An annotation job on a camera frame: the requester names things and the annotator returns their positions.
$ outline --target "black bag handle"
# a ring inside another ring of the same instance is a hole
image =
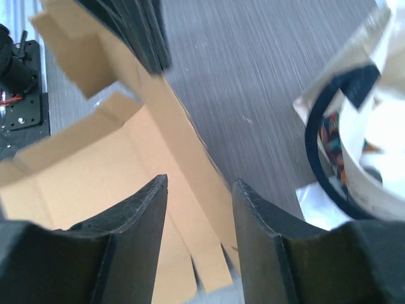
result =
[[[338,90],[341,90],[353,106],[359,109],[379,78],[380,72],[374,64],[355,68],[333,77],[316,99],[305,129],[306,154],[316,179],[330,199],[343,212],[355,220],[374,219],[374,217],[354,202],[344,199],[329,182],[327,175],[323,171],[319,157],[318,132],[323,114]]]

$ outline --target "table surface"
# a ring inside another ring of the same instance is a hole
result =
[[[36,10],[31,2],[6,0],[6,6],[25,3]],[[166,76],[212,159],[229,183],[240,177],[302,217],[295,189],[314,177],[292,102],[375,7],[374,0],[162,3],[173,56]],[[52,133],[91,113],[112,91],[126,91],[115,84],[84,101],[48,50],[46,72]],[[240,278],[232,273],[234,285],[210,295],[200,286],[189,303],[243,303]]]

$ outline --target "open box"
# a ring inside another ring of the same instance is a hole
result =
[[[114,93],[93,114],[2,161],[6,216],[67,229],[168,174],[153,303],[196,294],[191,258],[206,292],[231,284],[221,247],[239,269],[230,191],[165,78],[149,75],[72,0],[47,1],[32,24],[86,98],[119,80],[145,104]]]

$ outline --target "red wire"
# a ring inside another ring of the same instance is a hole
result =
[[[14,101],[21,100],[21,99],[22,98],[19,95],[16,95],[13,98],[10,98],[10,99],[4,100],[4,101],[3,100],[0,101],[0,106],[8,106],[10,103],[13,103]]]

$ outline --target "cardboard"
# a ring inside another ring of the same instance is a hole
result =
[[[44,3],[32,24],[84,96],[119,80],[145,104],[114,93],[90,116],[2,161],[6,216],[67,229],[165,173],[168,208],[153,303],[196,294],[192,260],[206,292],[231,284],[221,247],[239,269],[230,191],[166,79],[149,75],[72,0]]]

